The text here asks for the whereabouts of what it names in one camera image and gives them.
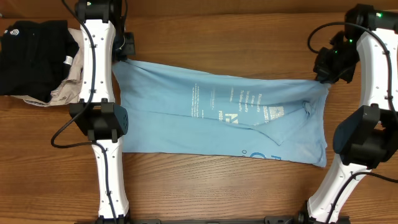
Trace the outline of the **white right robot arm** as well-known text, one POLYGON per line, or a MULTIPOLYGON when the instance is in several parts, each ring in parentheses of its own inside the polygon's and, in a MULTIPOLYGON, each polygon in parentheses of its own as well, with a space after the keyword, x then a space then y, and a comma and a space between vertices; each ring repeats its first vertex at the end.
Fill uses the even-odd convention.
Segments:
POLYGON ((317 50, 317 81, 351 82, 361 69, 359 108, 333 136, 333 162, 318 190, 286 223, 348 223, 340 211, 355 187, 397 151, 397 14, 358 4, 345 14, 344 30, 317 50))

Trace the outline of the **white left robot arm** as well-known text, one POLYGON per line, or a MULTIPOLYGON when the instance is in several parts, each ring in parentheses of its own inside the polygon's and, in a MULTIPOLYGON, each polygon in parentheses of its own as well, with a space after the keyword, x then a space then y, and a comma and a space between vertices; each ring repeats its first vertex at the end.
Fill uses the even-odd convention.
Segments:
POLYGON ((127 2, 78 1, 84 64, 83 84, 70 116, 87 136, 96 157, 100 204, 97 223, 131 223, 123 179, 125 108, 116 103, 111 66, 135 54, 134 36, 125 31, 127 2))

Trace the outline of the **light blue t-shirt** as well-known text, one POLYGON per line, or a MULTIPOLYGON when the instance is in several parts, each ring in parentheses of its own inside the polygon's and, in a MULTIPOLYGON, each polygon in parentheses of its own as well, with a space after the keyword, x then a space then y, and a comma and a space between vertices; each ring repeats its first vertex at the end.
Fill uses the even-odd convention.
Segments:
POLYGON ((113 66, 129 118, 125 152, 203 154, 323 167, 330 86, 128 60, 113 66))

